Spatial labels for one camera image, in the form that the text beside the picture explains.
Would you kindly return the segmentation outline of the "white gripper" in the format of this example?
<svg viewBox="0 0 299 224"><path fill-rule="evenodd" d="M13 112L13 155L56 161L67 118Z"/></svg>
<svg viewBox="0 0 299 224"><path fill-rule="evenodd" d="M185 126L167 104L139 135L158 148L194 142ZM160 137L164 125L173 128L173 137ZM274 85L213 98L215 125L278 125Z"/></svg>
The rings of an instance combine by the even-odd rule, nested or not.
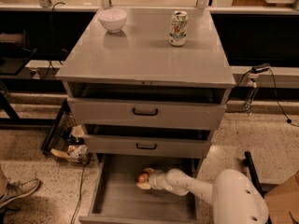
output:
<svg viewBox="0 0 299 224"><path fill-rule="evenodd" d="M140 189L167 189L168 183L166 181L166 173L161 170L154 170L152 168L145 168L143 170L149 173L149 183L136 183Z"/></svg>

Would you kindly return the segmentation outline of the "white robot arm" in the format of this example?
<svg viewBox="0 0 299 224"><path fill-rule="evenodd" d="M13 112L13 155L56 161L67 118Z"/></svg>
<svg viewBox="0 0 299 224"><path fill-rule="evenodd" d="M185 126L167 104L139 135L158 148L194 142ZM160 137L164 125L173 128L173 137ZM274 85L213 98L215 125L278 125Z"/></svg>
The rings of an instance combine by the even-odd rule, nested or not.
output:
<svg viewBox="0 0 299 224"><path fill-rule="evenodd" d="M140 189L164 189L178 196L192 193L212 206L214 224L266 224L266 202L252 182L233 169L221 171L212 184L186 175L146 168L138 177Z"/></svg>

